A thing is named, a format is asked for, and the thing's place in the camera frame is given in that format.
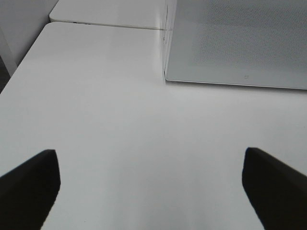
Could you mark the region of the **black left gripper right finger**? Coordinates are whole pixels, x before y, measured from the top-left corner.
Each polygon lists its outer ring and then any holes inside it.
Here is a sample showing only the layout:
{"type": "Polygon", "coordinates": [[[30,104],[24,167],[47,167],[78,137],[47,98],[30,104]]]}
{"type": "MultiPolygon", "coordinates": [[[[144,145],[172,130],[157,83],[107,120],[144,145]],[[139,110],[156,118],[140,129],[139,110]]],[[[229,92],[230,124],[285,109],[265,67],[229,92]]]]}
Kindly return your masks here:
{"type": "Polygon", "coordinates": [[[266,230],[307,228],[307,177],[258,148],[247,148],[242,185],[266,230]]]}

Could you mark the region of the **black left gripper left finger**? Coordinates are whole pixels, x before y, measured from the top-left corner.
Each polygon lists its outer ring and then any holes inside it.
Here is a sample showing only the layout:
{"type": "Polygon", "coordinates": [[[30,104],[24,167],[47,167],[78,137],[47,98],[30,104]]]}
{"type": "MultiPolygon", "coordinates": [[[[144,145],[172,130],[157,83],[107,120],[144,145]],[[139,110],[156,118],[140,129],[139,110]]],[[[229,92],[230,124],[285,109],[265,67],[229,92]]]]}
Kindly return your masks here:
{"type": "Polygon", "coordinates": [[[0,228],[39,230],[60,190],[56,151],[47,149],[0,178],[0,228]]]}

